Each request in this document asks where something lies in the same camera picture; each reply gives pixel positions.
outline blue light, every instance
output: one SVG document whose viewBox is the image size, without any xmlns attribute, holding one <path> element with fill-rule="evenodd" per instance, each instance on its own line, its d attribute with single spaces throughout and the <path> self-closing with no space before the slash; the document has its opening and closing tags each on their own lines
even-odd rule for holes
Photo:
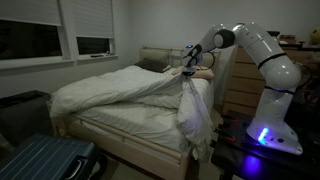
<svg viewBox="0 0 320 180">
<path fill-rule="evenodd" d="M 263 138 L 267 135 L 268 131 L 269 131 L 269 129 L 268 129 L 268 128 L 263 128 L 263 130 L 262 130 L 262 132 L 261 132 L 261 134 L 260 134 L 260 136 L 259 136 L 258 140 L 259 140 L 259 141 L 262 141 L 262 140 L 263 140 Z"/>
</svg>

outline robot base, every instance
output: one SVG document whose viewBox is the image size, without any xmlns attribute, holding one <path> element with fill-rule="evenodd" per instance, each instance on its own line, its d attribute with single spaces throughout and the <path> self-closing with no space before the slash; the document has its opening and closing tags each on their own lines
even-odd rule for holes
<svg viewBox="0 0 320 180">
<path fill-rule="evenodd" d="M 303 152 L 297 134 L 283 120 L 254 118 L 247 133 L 265 147 L 296 155 Z"/>
</svg>

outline dresser drawer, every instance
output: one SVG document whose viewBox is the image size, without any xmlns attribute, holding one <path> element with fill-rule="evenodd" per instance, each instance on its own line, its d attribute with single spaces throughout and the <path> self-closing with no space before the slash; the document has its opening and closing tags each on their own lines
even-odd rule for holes
<svg viewBox="0 0 320 180">
<path fill-rule="evenodd" d="M 260 95 L 227 90 L 225 101 L 229 103 L 257 107 L 260 100 Z"/>
<path fill-rule="evenodd" d="M 254 116 L 256 114 L 256 108 L 225 102 L 223 105 L 222 113 L 226 114 L 228 111 L 236 111 L 251 116 Z"/>
<path fill-rule="evenodd" d="M 255 64 L 235 63 L 231 76 L 264 80 Z"/>
<path fill-rule="evenodd" d="M 228 89 L 235 91 L 243 91 L 248 93 L 261 94 L 266 82 L 256 79 L 247 79 L 239 77 L 230 77 Z"/>
<path fill-rule="evenodd" d="M 307 57 L 309 56 L 310 52 L 307 51 L 295 51 L 295 50 L 284 50 L 285 53 L 287 53 L 287 56 L 292 61 L 297 61 L 300 63 L 304 63 L 307 60 Z"/>
</svg>

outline white bedding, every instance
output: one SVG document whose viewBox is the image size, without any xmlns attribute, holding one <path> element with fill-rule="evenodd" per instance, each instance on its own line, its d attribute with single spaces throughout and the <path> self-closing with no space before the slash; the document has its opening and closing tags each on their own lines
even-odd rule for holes
<svg viewBox="0 0 320 180">
<path fill-rule="evenodd" d="M 193 155 L 198 158 L 208 148 L 213 133 L 202 97 L 202 92 L 197 92 L 193 81 L 183 75 L 173 77 L 129 66 L 59 89 L 53 95 L 50 116 L 55 118 L 71 112 L 83 113 L 92 107 L 123 101 L 172 108 L 177 111 L 176 126 L 192 143 Z"/>
<path fill-rule="evenodd" d="M 166 74 L 171 76 L 172 70 L 167 71 Z M 193 79 L 193 82 L 211 113 L 214 97 L 213 83 L 204 79 Z M 93 107 L 77 114 L 179 152 L 185 152 L 188 149 L 188 140 L 176 127 L 177 109 L 143 103 L 117 102 Z M 85 125 L 98 133 L 108 134 L 107 131 L 93 125 Z"/>
</svg>

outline wooden bed frame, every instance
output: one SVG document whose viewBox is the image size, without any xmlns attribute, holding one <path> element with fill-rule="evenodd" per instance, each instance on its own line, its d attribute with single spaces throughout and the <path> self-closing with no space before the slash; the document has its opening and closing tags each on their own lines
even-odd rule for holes
<svg viewBox="0 0 320 180">
<path fill-rule="evenodd" d="M 179 49 L 165 48 L 152 49 L 181 51 Z M 72 136 L 94 142 L 106 152 L 164 179 L 183 180 L 186 178 L 186 172 L 192 158 L 192 148 L 190 148 L 188 152 L 180 153 L 74 113 L 61 118 L 52 119 L 51 121 L 54 133 L 57 136 Z M 104 129 L 115 135 L 117 138 L 97 133 L 86 127 L 83 124 L 84 122 Z M 172 160 L 150 153 L 150 151 L 146 151 L 145 148 L 139 148 L 139 146 L 128 143 L 128 140 L 143 146 L 146 149 L 165 155 Z"/>
</svg>

